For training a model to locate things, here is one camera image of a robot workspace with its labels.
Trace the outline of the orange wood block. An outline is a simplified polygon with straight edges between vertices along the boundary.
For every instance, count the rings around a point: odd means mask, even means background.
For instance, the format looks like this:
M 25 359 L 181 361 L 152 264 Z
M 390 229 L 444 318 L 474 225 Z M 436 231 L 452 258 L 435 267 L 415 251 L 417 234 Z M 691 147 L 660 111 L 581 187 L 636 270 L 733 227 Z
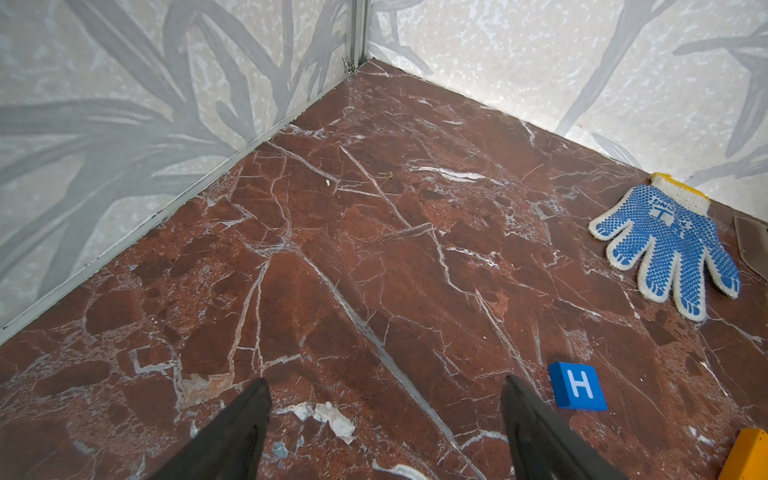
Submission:
M 767 480 L 767 462 L 767 432 L 760 428 L 742 429 L 718 479 Z

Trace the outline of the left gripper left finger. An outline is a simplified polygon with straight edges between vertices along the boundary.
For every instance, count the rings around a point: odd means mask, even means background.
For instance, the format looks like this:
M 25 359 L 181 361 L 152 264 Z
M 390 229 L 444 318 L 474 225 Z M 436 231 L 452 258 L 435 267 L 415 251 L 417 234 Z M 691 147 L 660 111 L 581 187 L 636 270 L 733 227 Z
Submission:
M 267 380 L 253 380 L 152 477 L 254 480 L 266 440 L 271 406 Z

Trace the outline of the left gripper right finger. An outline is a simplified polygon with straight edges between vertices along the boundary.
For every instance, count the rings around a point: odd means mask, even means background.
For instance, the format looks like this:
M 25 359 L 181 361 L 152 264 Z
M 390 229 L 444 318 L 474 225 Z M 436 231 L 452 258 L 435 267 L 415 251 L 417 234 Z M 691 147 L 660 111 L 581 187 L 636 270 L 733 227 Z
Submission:
M 505 377 L 501 412 L 518 479 L 623 479 L 528 385 Z

